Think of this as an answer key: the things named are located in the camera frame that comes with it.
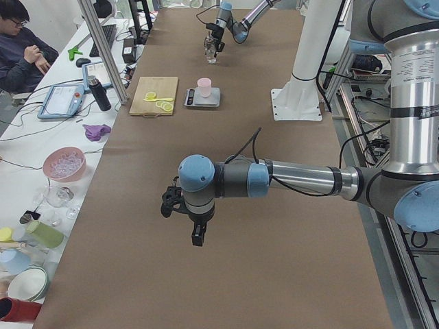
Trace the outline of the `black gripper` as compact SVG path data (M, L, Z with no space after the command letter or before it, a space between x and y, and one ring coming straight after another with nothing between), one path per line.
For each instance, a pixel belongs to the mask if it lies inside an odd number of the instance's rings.
M192 245L202 247L207 228L207 222L215 214L215 189L213 181L204 184L201 189L195 192L188 191L182 187L179 177L176 176L172 185L162 195L161 214L165 218L171 216L172 212L186 214L194 222L191 233Z
M220 53L223 51L225 43L222 42L222 37L224 35L224 28L217 25L216 23L206 23L205 27L209 30L205 38L205 43L213 43L213 39L216 44L216 52Z

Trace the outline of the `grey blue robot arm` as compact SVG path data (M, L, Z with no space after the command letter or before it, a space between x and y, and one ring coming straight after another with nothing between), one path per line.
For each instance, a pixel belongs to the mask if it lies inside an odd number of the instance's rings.
M380 169L310 165L333 155L336 136L318 116L311 74L323 42L335 28L341 1L313 2L303 27L292 78L276 91L272 106L293 129L274 136L280 160L242 153L211 161L211 152L189 148L178 183L162 197L161 213L187 215L192 243L202 245L215 200L263 197L272 187L310 197L340 196L364 204L416 232L438 229L438 2L355 1L350 47L355 53L391 55L390 159Z
M222 41L225 29L228 29L233 36L233 40L241 44L246 41L251 27L278 1L262 0L245 17L236 21L232 13L232 4L223 1L219 5L217 16L213 23L205 23L205 27L210 31L210 39L213 42L215 54L222 52L224 42Z

